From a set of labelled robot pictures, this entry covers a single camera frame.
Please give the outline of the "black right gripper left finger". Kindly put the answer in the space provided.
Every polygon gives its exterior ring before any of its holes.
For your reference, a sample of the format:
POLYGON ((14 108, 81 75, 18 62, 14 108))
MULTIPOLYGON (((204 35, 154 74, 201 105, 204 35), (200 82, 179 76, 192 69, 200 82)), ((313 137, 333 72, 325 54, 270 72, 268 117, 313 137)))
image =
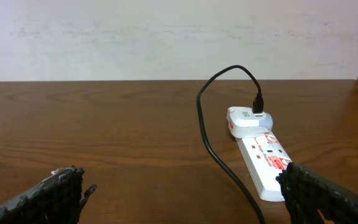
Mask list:
POLYGON ((77 224, 97 189, 96 184, 82 189, 84 173, 75 166, 51 171, 51 176, 0 204, 0 224, 77 224))

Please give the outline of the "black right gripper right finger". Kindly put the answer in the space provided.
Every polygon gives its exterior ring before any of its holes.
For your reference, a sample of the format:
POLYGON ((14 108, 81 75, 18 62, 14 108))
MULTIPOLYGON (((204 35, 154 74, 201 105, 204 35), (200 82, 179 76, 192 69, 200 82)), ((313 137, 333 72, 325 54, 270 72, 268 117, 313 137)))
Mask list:
POLYGON ((358 224, 358 195, 291 162, 276 177, 292 223, 358 224))

